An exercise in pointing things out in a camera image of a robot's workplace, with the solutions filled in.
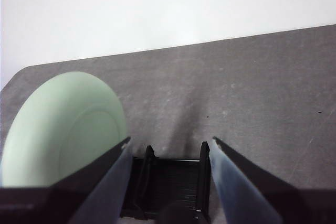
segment gray tabletop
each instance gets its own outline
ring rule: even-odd
[[[294,186],[336,189],[336,25],[25,68],[1,92],[1,150],[28,96],[67,71],[118,94],[135,155],[197,158],[216,135]],[[213,186],[210,214],[223,220]]]

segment table surface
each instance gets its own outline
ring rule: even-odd
[[[216,135],[294,186],[336,189],[336,25],[25,68],[1,92],[1,150],[28,96],[68,71],[118,94],[135,155],[198,158]],[[210,214],[222,223],[213,185]]]

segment light green plate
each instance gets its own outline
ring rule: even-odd
[[[56,76],[31,94],[13,121],[3,186],[49,186],[126,136],[121,103],[107,84],[83,72]]]

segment white wall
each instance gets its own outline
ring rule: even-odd
[[[1,88],[40,63],[336,23],[336,0],[1,0]]]

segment black plastic bracket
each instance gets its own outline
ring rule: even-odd
[[[211,166],[209,146],[203,142],[199,159],[161,159],[153,148],[146,148],[144,158],[133,158],[131,178],[121,217],[156,219],[159,212],[178,202],[199,223],[209,223]]]

